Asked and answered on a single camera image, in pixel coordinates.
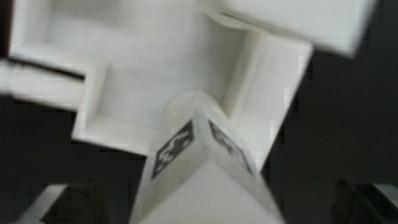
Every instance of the label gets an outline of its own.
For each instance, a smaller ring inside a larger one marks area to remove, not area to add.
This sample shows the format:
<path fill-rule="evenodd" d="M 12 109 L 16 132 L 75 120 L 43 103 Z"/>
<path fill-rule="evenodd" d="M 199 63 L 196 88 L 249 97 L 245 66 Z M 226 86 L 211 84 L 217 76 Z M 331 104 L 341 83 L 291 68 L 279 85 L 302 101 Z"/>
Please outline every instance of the label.
<path fill-rule="evenodd" d="M 251 169 L 251 166 L 249 166 L 243 149 L 238 147 L 236 143 L 233 142 L 231 138 L 224 134 L 224 132 L 222 132 L 220 128 L 217 127 L 217 125 L 213 124 L 213 122 L 208 121 L 208 123 L 210 123 L 210 129 L 211 129 L 211 134 L 213 134 L 215 141 L 219 142 L 219 144 L 220 144 L 222 148 L 226 149 L 229 155 L 238 160 L 242 166 L 245 167 L 249 173 L 252 174 L 252 169 Z"/>
<path fill-rule="evenodd" d="M 153 168 L 153 178 L 162 173 L 165 167 L 172 163 L 172 160 L 176 159 L 180 153 L 187 149 L 192 142 L 194 142 L 194 125 L 190 121 L 185 127 L 181 128 L 178 134 L 172 136 L 162 149 L 158 150 L 156 162 Z"/>

